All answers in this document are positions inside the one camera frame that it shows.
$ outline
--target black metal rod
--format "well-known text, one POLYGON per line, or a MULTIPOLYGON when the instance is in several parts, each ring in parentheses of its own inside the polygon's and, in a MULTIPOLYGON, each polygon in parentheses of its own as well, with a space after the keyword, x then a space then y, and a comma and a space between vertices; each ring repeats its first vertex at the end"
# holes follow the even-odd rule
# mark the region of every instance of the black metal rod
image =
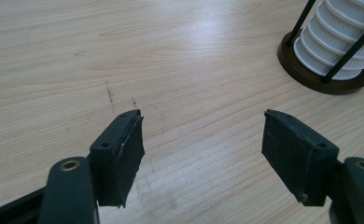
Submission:
POLYGON ((334 66, 328 71, 328 73, 322 77, 322 82, 329 83, 330 80, 343 68, 343 66, 350 61, 350 59, 364 46, 364 33, 354 43, 353 46, 342 56, 342 58, 334 64, 334 66))
POLYGON ((298 31, 300 30, 301 26, 303 25, 305 19, 307 18, 308 13, 310 12, 311 8, 313 7, 315 3, 315 0, 309 0, 301 13, 301 16, 299 17, 298 21, 295 24, 295 27, 293 27, 292 32, 290 33, 289 39, 285 43, 287 46, 292 46, 293 42, 295 41, 296 35, 298 34, 298 31))

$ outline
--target pencil mark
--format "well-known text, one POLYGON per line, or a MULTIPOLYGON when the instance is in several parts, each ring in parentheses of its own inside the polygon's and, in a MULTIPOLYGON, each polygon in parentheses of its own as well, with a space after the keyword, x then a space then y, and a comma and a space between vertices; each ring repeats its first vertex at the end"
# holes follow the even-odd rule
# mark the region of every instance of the pencil mark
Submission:
POLYGON ((34 27, 30 26, 30 30, 25 34, 25 40, 28 40, 28 37, 29 37, 31 31, 33 31, 33 30, 34 30, 34 27))
POLYGON ((164 122, 164 116, 162 115, 162 112, 161 110, 159 110, 155 105, 150 105, 150 104, 141 104, 141 103, 137 103, 134 98, 132 98, 133 100, 133 107, 135 109, 139 109, 139 107, 137 105, 146 105, 146 106, 151 106, 152 108, 154 108, 155 110, 157 110, 161 116, 161 122, 162 122, 162 131, 161 131, 161 140, 159 142, 159 145, 158 147, 156 148, 155 150, 155 153, 153 154, 153 156, 151 156, 149 159, 145 160, 145 161, 150 161, 153 157, 156 156, 156 154, 158 153, 160 147, 161 147, 161 144, 162 144, 162 139, 164 138, 164 132, 165 132, 165 122, 164 122))
POLYGON ((110 90, 109 88, 109 85, 108 85, 108 81, 105 82, 105 86, 106 86, 106 92, 107 92, 107 95, 108 95, 108 98, 109 98, 109 103, 112 107, 112 111, 113 113, 115 114, 115 107, 113 106, 113 92, 112 90, 110 90))

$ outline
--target wood grain surface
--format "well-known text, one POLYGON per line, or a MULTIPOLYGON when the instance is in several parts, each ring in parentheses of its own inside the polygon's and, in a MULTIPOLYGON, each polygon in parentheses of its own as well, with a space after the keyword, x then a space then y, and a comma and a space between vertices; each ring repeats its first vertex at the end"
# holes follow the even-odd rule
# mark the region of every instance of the wood grain surface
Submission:
POLYGON ((0 206, 139 108, 146 156, 102 223, 329 223, 261 155, 276 109, 364 157, 364 89, 311 91, 276 49, 305 1, 0 1, 0 206))

